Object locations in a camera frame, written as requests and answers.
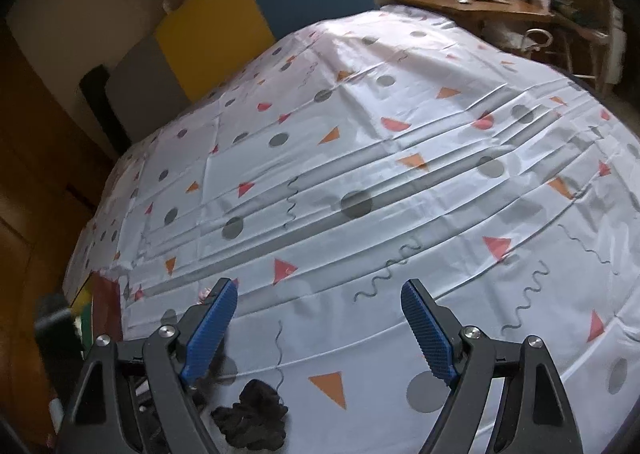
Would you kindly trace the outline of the patterned white tablecloth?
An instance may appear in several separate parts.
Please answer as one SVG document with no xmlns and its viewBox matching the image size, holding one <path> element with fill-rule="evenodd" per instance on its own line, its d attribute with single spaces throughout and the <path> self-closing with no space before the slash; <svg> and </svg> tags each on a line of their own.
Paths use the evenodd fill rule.
<svg viewBox="0 0 640 454">
<path fill-rule="evenodd" d="M 400 307 L 422 282 L 546 343 L 588 453 L 639 396 L 639 140 L 586 89 L 402 7 L 285 36 L 118 161 L 63 284 L 126 338 L 238 285 L 214 405 L 251 379 L 288 453 L 414 453 L 447 396 Z"/>
</svg>

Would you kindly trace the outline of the grey yellow blue sofa backrest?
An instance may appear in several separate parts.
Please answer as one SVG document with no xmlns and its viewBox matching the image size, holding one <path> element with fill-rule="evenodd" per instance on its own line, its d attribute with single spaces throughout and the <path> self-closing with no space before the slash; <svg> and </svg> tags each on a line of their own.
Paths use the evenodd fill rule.
<svg viewBox="0 0 640 454">
<path fill-rule="evenodd" d="M 137 142 L 288 34 L 377 6 L 375 0 L 186 0 L 116 64 L 106 98 Z"/>
</svg>

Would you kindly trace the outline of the wooden wardrobe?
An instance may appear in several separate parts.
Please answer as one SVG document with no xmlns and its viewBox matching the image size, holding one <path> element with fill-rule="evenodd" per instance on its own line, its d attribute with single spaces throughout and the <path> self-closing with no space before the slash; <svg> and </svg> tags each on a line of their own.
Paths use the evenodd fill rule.
<svg viewBox="0 0 640 454">
<path fill-rule="evenodd" d="M 39 299 L 57 291 L 112 161 L 1 29 L 1 415 L 25 440 L 52 430 L 34 339 Z"/>
</svg>

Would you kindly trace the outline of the gold metal tin box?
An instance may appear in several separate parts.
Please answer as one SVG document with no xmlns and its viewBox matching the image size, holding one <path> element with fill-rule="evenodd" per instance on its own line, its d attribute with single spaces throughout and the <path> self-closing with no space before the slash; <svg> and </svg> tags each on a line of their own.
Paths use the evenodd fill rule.
<svg viewBox="0 0 640 454">
<path fill-rule="evenodd" d="M 116 281 L 91 272 L 72 301 L 70 311 L 85 348 L 89 349 L 100 335 L 122 340 L 120 292 Z"/>
</svg>

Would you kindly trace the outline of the wooden side shelf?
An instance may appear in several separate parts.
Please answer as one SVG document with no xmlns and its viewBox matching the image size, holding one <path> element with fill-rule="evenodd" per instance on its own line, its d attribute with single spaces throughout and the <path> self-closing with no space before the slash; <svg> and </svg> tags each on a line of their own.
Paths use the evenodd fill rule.
<svg viewBox="0 0 640 454">
<path fill-rule="evenodd" d="M 545 11 L 541 7 L 520 0 L 469 0 L 466 4 L 457 0 L 397 0 L 405 6 L 411 6 L 437 12 L 446 16 L 469 32 L 480 36 L 488 22 L 519 23 L 527 29 L 541 29 L 560 32 L 560 52 L 565 57 L 567 70 L 573 73 L 572 54 L 570 53 L 570 35 L 585 40 L 589 47 L 591 72 L 576 74 L 576 77 L 593 81 L 600 94 L 608 94 L 612 85 L 606 82 L 608 76 L 608 56 L 611 53 L 611 34 L 597 29 L 587 28 L 570 20 L 557 11 Z"/>
</svg>

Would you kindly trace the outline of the black scrunchie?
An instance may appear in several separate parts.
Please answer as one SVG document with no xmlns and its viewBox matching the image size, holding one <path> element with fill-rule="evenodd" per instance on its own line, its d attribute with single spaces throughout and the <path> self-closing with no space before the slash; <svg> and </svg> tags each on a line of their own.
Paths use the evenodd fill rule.
<svg viewBox="0 0 640 454">
<path fill-rule="evenodd" d="M 288 407 L 276 389 L 262 380 L 250 380 L 231 408 L 218 406 L 210 417 L 232 448 L 276 452 L 286 438 Z"/>
</svg>

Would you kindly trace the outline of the black rolled mat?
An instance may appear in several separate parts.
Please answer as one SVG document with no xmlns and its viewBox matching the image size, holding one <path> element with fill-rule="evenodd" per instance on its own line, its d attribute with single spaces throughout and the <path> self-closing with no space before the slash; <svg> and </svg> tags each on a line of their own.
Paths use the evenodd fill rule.
<svg viewBox="0 0 640 454">
<path fill-rule="evenodd" d="M 107 68 L 100 64 L 88 71 L 79 81 L 79 90 L 89 109 L 98 121 L 106 139 L 118 156 L 130 147 L 131 139 L 119 121 L 106 94 L 106 83 L 110 79 Z"/>
</svg>

